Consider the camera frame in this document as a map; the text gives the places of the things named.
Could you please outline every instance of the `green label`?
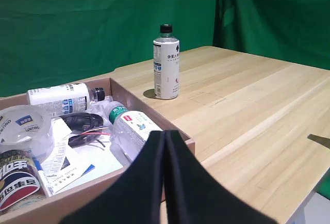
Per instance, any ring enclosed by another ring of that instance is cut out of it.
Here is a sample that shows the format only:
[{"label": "green label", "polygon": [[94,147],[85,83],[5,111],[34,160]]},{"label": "green label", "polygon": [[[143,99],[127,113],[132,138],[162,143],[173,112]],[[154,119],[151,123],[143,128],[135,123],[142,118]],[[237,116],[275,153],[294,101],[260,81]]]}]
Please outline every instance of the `green label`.
[{"label": "green label", "polygon": [[118,106],[114,108],[109,114],[110,122],[113,124],[117,116],[126,111],[128,111],[128,109],[126,109],[124,106]]}]

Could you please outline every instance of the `red wire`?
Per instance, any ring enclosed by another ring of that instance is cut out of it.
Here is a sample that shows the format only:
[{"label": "red wire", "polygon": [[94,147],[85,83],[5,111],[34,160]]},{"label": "red wire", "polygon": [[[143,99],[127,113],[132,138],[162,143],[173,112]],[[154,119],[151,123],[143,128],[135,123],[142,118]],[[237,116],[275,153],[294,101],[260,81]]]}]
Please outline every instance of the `red wire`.
[{"label": "red wire", "polygon": [[108,134],[108,133],[102,133],[102,132],[81,133],[81,135],[89,135],[89,134],[93,134],[93,135],[111,135],[111,134]]}]

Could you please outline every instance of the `pen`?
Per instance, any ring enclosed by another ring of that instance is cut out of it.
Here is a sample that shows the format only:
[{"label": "pen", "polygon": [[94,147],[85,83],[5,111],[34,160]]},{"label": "pen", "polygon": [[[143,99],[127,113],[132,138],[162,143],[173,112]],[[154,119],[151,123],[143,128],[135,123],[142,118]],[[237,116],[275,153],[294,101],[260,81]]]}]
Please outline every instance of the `pen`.
[{"label": "pen", "polygon": [[51,186],[51,184],[49,183],[45,172],[43,171],[39,161],[34,161],[35,166],[38,170],[38,175],[39,175],[39,179],[40,179],[40,184],[42,185],[42,188],[46,194],[46,197],[51,197],[54,194],[53,191],[53,187]]}]

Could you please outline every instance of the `plastic bottle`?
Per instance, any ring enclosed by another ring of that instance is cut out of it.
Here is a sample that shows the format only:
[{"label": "plastic bottle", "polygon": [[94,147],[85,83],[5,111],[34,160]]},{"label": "plastic bottle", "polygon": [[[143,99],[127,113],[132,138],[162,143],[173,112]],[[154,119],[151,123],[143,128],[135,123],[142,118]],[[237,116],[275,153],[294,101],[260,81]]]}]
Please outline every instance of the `plastic bottle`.
[{"label": "plastic bottle", "polygon": [[179,94],[179,40],[172,36],[170,24],[160,26],[160,37],[154,40],[155,95],[173,99]]},{"label": "plastic bottle", "polygon": [[84,83],[28,90],[26,95],[30,105],[45,109],[50,117],[83,112],[105,97],[103,88],[90,89]]},{"label": "plastic bottle", "polygon": [[131,161],[139,154],[150,132],[162,130],[145,113],[129,111],[116,101],[111,102],[104,112],[113,124],[111,140],[117,138],[119,146]]}]

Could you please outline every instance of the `paper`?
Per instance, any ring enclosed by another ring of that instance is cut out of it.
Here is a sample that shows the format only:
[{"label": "paper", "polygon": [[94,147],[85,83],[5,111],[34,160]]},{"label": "paper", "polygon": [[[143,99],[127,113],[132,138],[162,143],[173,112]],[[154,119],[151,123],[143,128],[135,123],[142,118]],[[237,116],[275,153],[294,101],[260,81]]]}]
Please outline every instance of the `paper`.
[{"label": "paper", "polygon": [[71,134],[71,129],[62,118],[52,119],[51,126],[53,130],[54,149],[50,156],[41,164],[45,175],[56,174],[61,169],[65,158],[65,148]]},{"label": "paper", "polygon": [[95,168],[60,190],[60,192],[87,183],[123,167],[110,151],[110,137],[101,135],[98,140],[102,141],[106,147],[104,148],[99,142],[94,141],[88,145],[74,148],[79,155],[80,161],[87,160]]},{"label": "paper", "polygon": [[53,187],[53,191],[57,193],[62,188],[79,179],[90,166],[90,163],[82,159],[69,145],[66,145],[65,159],[61,170],[56,174],[47,175],[47,179]]}]

